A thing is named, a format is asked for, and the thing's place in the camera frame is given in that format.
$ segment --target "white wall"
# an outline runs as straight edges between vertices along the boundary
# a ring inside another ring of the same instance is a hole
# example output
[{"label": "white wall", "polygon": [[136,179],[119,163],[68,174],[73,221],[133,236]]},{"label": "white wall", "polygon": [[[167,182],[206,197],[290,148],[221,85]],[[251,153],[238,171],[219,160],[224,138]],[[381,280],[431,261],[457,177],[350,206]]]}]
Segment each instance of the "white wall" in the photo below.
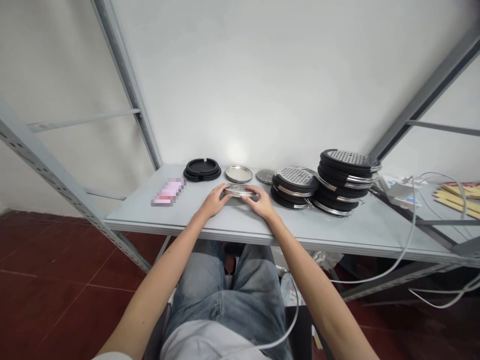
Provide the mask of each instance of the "white wall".
[{"label": "white wall", "polygon": [[[24,123],[129,108],[89,1],[0,0],[0,97]],[[153,173],[132,116],[39,133],[84,187],[127,196]],[[78,212],[0,142],[0,201],[18,210]],[[119,201],[96,198],[109,212]]]},{"label": "white wall", "polygon": [[[480,130],[480,57],[477,57],[420,121]],[[411,129],[383,162],[384,174],[436,171],[460,181],[480,181],[480,141],[422,127]]]},{"label": "white wall", "polygon": [[[314,167],[330,147],[369,151],[477,18],[475,4],[116,0],[115,8],[162,158],[275,168]],[[0,0],[0,64],[0,97],[25,123],[129,107],[89,1]],[[131,116],[38,136],[85,187],[126,196],[153,172]],[[78,215],[3,143],[0,169],[4,206]],[[118,204],[98,203],[106,212]]]},{"label": "white wall", "polygon": [[474,0],[114,5],[163,161],[268,168],[368,153],[479,16]]}]

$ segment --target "shelf post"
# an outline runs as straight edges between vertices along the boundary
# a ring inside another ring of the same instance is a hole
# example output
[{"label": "shelf post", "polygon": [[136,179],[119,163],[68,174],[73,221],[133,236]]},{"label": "shelf post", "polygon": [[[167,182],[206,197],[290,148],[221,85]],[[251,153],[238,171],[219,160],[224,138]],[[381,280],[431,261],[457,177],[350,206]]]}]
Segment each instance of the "shelf post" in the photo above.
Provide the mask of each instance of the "shelf post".
[{"label": "shelf post", "polygon": [[110,50],[118,76],[122,82],[123,89],[130,102],[130,107],[140,110],[140,112],[134,114],[134,116],[140,127],[140,132],[153,167],[155,170],[158,170],[160,166],[162,166],[162,158],[112,2],[111,0],[91,0],[91,3],[98,18],[103,36],[105,37],[106,44]]},{"label": "shelf post", "polygon": [[477,20],[459,43],[450,51],[445,60],[415,94],[387,132],[370,151],[369,156],[383,160],[418,121],[437,101],[480,53],[480,19]]},{"label": "shelf post", "polygon": [[45,145],[23,124],[0,99],[0,140],[15,152],[33,171],[40,175],[57,193],[87,218],[117,248],[146,273],[150,264],[120,232],[110,230],[103,220],[105,215],[90,196],[67,172]]}]

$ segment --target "metal bracket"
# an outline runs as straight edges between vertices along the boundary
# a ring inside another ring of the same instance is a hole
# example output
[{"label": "metal bracket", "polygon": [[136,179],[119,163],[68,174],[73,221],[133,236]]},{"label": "metal bracket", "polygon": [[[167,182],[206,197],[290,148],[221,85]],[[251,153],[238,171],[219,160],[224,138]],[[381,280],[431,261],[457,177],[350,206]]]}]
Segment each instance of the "metal bracket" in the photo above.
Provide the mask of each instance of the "metal bracket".
[{"label": "metal bracket", "polygon": [[444,91],[480,53],[480,19],[473,24],[460,42],[415,94],[388,131],[370,151],[369,156],[383,160],[412,128],[411,121],[418,121],[437,101]]},{"label": "metal bracket", "polygon": [[127,198],[125,196],[110,195],[107,192],[104,192],[104,191],[101,191],[101,190],[94,190],[94,189],[91,189],[91,188],[88,188],[88,187],[85,187],[84,189],[85,189],[86,193],[89,194],[89,195],[94,195],[94,196],[98,196],[98,197],[101,197],[101,198],[107,198],[107,199],[121,200],[121,201],[127,200]]},{"label": "metal bracket", "polygon": [[409,120],[406,122],[406,124],[411,126],[418,126],[420,128],[447,131],[450,133],[480,136],[480,130],[470,129],[466,127],[440,125],[440,124],[434,124],[431,122],[424,122],[424,121],[418,121],[418,120]]},{"label": "metal bracket", "polygon": [[31,124],[28,124],[27,126],[32,133],[41,133],[44,131],[59,129],[59,128],[66,128],[73,125],[93,123],[99,120],[106,120],[106,119],[122,117],[125,115],[138,114],[139,112],[140,110],[138,109],[130,109],[130,110],[115,111],[115,112],[108,112],[104,114],[97,114],[93,116],[81,117],[75,120],[54,121],[54,122],[34,122]]},{"label": "metal bracket", "polygon": [[345,302],[349,302],[350,300],[355,300],[385,289],[393,288],[400,284],[408,283],[415,279],[423,278],[450,266],[450,264],[432,264],[430,262],[420,261],[413,262],[377,280],[364,282],[342,292],[341,297]]},{"label": "metal bracket", "polygon": [[140,127],[143,141],[150,156],[155,170],[162,166],[162,158],[155,141],[154,132],[150,124],[147,110],[142,99],[139,84],[135,77],[135,72],[130,62],[130,57],[125,46],[122,32],[115,16],[114,7],[110,0],[90,0],[93,9],[98,18],[98,23],[105,37],[106,44],[110,49],[113,62],[115,63],[118,76],[125,90],[125,94],[132,108],[140,109],[140,113],[135,114],[136,122]]},{"label": "metal bracket", "polygon": [[442,226],[442,225],[452,225],[452,226],[480,226],[480,220],[417,220],[417,226]]},{"label": "metal bracket", "polygon": [[150,264],[119,231],[103,224],[105,215],[45,145],[0,99],[0,140],[146,273]]}]

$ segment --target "round metal lid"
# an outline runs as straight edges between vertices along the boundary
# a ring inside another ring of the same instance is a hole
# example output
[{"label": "round metal lid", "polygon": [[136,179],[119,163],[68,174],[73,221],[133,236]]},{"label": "round metal lid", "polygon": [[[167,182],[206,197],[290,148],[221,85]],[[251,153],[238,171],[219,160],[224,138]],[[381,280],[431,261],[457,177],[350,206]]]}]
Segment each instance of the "round metal lid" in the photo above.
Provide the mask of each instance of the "round metal lid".
[{"label": "round metal lid", "polygon": [[275,171],[269,169],[258,170],[255,174],[258,181],[267,185],[272,185],[272,178],[274,175]]},{"label": "round metal lid", "polygon": [[225,176],[230,181],[239,184],[247,183],[254,177],[249,168],[240,165],[228,167],[225,170]]},{"label": "round metal lid", "polygon": [[303,189],[315,189],[318,187],[318,180],[314,174],[298,167],[284,167],[277,170],[276,174],[287,183]]},{"label": "round metal lid", "polygon": [[362,155],[353,151],[330,150],[326,154],[332,159],[347,164],[372,167],[377,163],[377,159],[373,159],[368,155]]},{"label": "round metal lid", "polygon": [[247,190],[245,185],[238,183],[229,183],[228,187],[223,189],[223,192],[225,194],[232,194],[235,198],[241,198],[242,196],[251,198],[256,195],[254,191]]},{"label": "round metal lid", "polygon": [[345,151],[338,149],[328,149],[322,152],[320,157],[326,157],[331,162],[339,165],[350,166],[357,169],[364,169],[367,172],[375,173],[382,168],[380,161],[368,155],[362,155],[358,152]]}]

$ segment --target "light blue jeans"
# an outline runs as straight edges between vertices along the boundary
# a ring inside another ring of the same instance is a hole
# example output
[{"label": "light blue jeans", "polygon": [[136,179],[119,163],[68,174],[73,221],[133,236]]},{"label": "light blue jeans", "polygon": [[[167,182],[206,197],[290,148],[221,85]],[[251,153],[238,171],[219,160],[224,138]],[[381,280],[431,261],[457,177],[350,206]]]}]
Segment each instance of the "light blue jeans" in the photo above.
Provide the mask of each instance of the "light blue jeans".
[{"label": "light blue jeans", "polygon": [[[285,334],[285,309],[272,251],[247,244],[236,265],[233,289],[227,290],[220,241],[198,239],[173,298],[164,339],[181,324],[211,320],[255,345],[273,343]],[[263,350],[273,360],[291,360],[288,339]]]}]

